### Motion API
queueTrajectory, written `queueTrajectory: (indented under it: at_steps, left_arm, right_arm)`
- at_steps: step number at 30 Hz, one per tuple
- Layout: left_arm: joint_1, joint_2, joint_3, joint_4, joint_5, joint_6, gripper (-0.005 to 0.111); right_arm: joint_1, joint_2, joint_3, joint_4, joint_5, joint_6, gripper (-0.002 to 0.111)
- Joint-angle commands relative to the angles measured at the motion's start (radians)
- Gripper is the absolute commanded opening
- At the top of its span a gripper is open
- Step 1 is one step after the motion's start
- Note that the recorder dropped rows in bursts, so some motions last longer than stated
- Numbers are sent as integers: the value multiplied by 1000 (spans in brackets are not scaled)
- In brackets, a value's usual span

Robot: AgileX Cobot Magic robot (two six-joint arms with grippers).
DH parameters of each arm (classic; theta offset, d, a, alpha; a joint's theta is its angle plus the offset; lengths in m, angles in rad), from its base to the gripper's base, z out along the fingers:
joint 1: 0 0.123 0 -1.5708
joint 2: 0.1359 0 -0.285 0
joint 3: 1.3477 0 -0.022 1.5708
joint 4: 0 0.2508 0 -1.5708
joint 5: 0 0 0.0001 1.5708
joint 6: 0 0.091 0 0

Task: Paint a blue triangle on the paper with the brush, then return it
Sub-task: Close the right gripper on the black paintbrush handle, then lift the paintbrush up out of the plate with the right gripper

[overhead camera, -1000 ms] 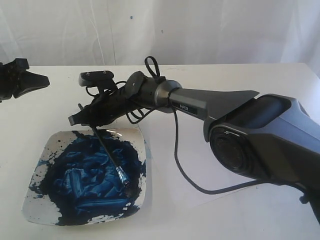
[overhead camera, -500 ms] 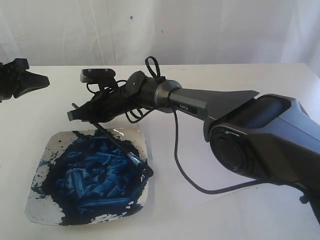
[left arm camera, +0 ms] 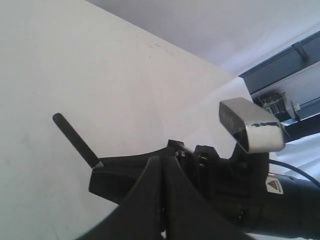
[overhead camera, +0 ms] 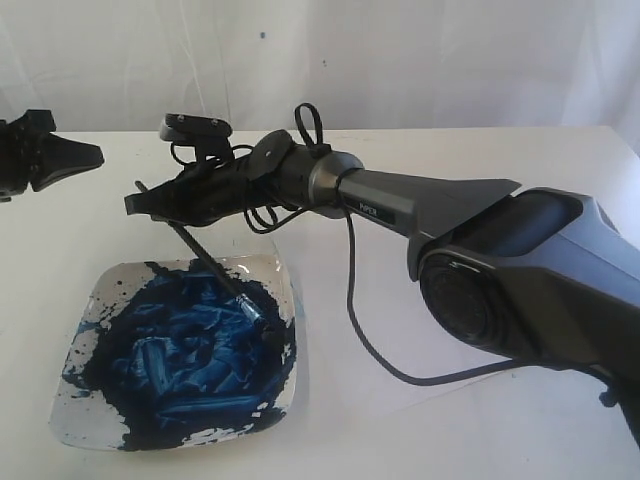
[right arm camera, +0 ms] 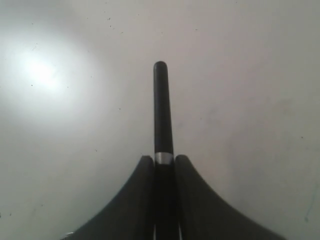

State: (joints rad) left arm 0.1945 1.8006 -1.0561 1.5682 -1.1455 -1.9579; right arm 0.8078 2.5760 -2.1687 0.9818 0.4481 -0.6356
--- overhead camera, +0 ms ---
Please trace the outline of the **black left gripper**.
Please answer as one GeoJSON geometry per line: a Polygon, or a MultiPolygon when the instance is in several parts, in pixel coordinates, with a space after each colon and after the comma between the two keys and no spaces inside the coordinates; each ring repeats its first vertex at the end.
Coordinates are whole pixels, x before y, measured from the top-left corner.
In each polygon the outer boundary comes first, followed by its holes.
{"type": "Polygon", "coordinates": [[[104,164],[97,145],[52,135],[55,131],[50,110],[29,109],[11,122],[1,120],[2,201],[11,201],[28,187],[41,192],[104,164]]]}

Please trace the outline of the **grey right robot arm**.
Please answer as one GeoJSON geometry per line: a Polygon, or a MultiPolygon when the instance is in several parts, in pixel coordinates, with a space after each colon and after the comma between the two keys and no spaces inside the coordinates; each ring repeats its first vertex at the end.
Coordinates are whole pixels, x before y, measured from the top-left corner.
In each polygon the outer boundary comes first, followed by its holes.
{"type": "Polygon", "coordinates": [[[639,251],[593,198],[508,179],[372,171],[321,133],[294,140],[277,130],[241,157],[221,137],[163,139],[196,158],[129,195],[129,214],[203,227],[240,213],[257,233],[280,225],[259,208],[359,215],[407,239],[409,277],[441,327],[499,356],[445,382],[524,366],[578,371],[605,385],[601,403],[619,406],[638,433],[639,251]]]}

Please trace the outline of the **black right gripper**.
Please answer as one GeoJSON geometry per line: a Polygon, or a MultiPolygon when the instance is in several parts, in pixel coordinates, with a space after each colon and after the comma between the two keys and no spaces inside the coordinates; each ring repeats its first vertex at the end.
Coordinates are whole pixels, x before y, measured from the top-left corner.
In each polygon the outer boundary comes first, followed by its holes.
{"type": "Polygon", "coordinates": [[[149,215],[153,221],[204,228],[244,209],[272,207],[269,182],[280,167],[271,151],[224,161],[177,161],[183,171],[174,179],[124,198],[127,215],[149,215]]]}

